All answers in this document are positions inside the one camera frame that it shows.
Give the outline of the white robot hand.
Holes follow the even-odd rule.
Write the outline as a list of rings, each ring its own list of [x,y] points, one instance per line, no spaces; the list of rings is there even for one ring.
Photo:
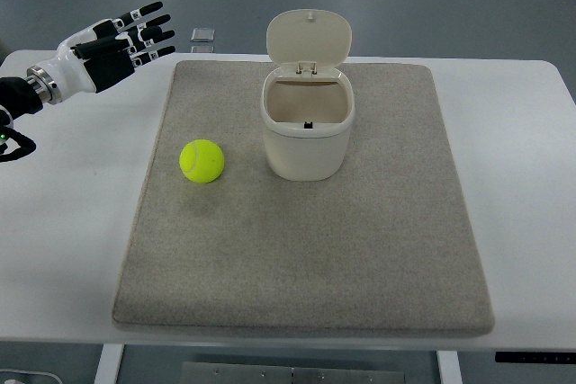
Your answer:
[[[117,19],[101,20],[79,31],[58,45],[56,55],[30,67],[26,83],[43,103],[62,103],[86,92],[100,93],[134,73],[134,66],[144,66],[176,51],[174,46],[137,53],[128,47],[149,48],[175,36],[172,30],[152,29],[170,21],[163,14],[143,22],[142,17],[163,7],[161,1],[131,10]],[[130,42],[121,35],[128,35]]]

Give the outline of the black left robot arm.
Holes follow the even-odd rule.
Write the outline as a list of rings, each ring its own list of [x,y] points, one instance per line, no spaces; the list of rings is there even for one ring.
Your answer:
[[[66,38],[53,58],[27,70],[27,76],[1,79],[1,161],[11,162],[34,152],[35,142],[14,128],[14,121],[33,115],[46,104],[63,103],[79,93],[99,94],[131,76],[136,69],[176,51],[159,43],[175,36],[162,25],[168,14],[147,22],[161,10],[160,1],[103,19]]]

